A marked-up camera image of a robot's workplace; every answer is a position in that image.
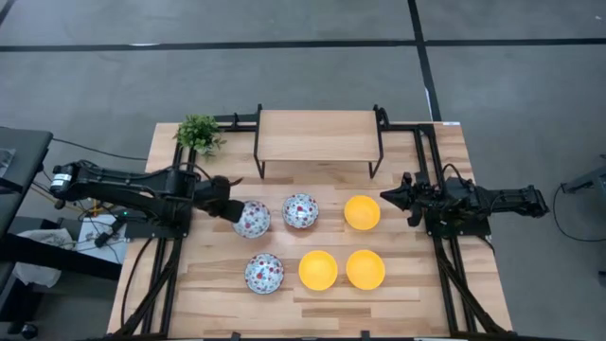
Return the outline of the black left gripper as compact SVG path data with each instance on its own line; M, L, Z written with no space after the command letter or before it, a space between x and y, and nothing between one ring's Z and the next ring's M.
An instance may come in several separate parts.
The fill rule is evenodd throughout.
M231 182L221 175L197 183L194 190L194 207L210 216L220 216L231 223L237 223L245 203L230 199L231 188Z

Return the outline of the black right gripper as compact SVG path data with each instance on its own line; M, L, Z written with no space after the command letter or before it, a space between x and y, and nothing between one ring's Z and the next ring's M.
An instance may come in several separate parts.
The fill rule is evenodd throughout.
M432 185L427 176L416 172L419 180L413 180L410 172L405 172L398 188L385 190L380 196L388 203L402 210L409 210L407 218L409 226L418 226L427 209L435 209L441 205L442 191L437 185Z

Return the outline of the red floral mini bowl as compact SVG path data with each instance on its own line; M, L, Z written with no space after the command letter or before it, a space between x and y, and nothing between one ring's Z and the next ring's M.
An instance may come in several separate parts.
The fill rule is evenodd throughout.
M255 239L262 236L271 224L269 208L259 201L246 201L241 217L237 223L232 224L234 231L246 239Z
M250 259L244 271L247 287L259 295L275 292L284 280L284 265L273 254L261 253Z
M307 193L297 193L283 203L281 214L284 222L296 229L311 227L319 216L317 201Z

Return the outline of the yellow mini bowl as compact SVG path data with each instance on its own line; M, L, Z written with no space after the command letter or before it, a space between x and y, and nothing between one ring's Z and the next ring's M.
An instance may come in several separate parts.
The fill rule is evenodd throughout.
M378 288L385 278L385 265L382 258L371 250L353 252L346 264L349 282L361 290Z
M298 275L301 282L308 289L325 291L336 281L338 265L330 253L323 250L313 250L300 260Z
M370 230L381 219L381 209L377 202L366 195L351 197L345 204L344 215L347 223L357 230Z

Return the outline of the small green potted plant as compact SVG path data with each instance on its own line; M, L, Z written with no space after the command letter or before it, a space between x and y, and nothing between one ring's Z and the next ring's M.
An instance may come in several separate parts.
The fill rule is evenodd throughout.
M226 143L222 133L215 117L190 115L179 124L174 139L209 159L215 157Z

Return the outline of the wooden shelf with black legs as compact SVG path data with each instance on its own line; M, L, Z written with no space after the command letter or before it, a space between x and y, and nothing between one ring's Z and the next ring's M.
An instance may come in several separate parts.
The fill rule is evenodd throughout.
M260 177L267 162L366 162L373 178L383 161L378 105L367 111L267 110L258 106L253 157Z

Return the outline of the white box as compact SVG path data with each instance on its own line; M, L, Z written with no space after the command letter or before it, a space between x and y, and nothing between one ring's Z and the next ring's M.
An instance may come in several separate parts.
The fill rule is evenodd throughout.
M94 258L122 264L127 251L125 224L103 246L97 247L95 245L95 240L100 234L110 234L113 232L112 223L114 221L115 217L111 215L85 217L81 224L80 235L75 249L82 254Z

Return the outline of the black furniture board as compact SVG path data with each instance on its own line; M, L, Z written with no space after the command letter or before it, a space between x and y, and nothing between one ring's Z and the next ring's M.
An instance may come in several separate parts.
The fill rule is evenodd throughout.
M6 234L0 239L0 260L40 265L111 280L118 280L121 273L121 266L108 260L13 234Z

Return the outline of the grey metal stand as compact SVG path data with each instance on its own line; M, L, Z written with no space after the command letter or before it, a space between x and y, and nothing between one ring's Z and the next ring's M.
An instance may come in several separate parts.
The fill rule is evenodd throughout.
M595 189L606 197L606 164L561 184L564 193L576 193L586 188Z

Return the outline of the white crumpled cloth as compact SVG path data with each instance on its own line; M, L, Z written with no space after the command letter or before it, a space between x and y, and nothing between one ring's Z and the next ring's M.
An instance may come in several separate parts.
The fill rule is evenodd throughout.
M29 230L19 233L18 236L53 246L62 246L66 242L72 242L72 238L65 228ZM46 266L17 262L12 274L25 285L33 283L51 288L58 282L62 271Z

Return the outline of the black desk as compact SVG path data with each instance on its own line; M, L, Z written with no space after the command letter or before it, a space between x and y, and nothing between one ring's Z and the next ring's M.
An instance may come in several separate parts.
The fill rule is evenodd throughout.
M0 239L8 232L40 170L52 137L48 131L0 127L0 152L13 151L8 168L0 176Z

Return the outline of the black aluminium table frame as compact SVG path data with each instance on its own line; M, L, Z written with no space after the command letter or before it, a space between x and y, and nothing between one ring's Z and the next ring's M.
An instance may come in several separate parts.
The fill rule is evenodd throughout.
M232 194L257 200L271 211L269 231L256 239L237 235L229 222L197 213L181 246L171 311L165 299L154 303L151 330L162 325L171 338L445 336L454 319L465 330L466 310L453 284L438 271L433 239L423 226L411 227L407 213L381 202L381 219L367 231L350 227L344 207L354 195L378 198L397 187L405 172L432 166L433 155L472 176L463 132L457 123L394 122L383 132L383 161L373 178L366 163L274 162L260 177L253 157L255 130L229 132L209 173L237 178ZM319 205L309 228L287 225L285 200L307 193ZM313 250L330 253L339 267L367 249L386 267L383 283L371 291L354 287L345 273L325 291L308 289L299 262ZM284 280L270 295L252 292L244 281L247 262L269 253L284 265Z

